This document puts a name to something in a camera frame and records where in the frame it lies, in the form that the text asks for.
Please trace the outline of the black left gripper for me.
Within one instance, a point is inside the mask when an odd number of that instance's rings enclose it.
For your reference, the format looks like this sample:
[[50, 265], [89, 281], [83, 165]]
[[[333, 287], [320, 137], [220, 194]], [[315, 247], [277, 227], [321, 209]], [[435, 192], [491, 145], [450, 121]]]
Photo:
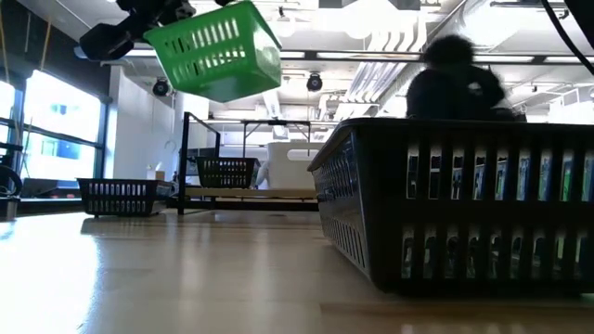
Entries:
[[[233, 0], [214, 0], [218, 6], [227, 6]], [[123, 21], [127, 25], [167, 25], [196, 14], [188, 0], [117, 0], [118, 7], [128, 13]]]

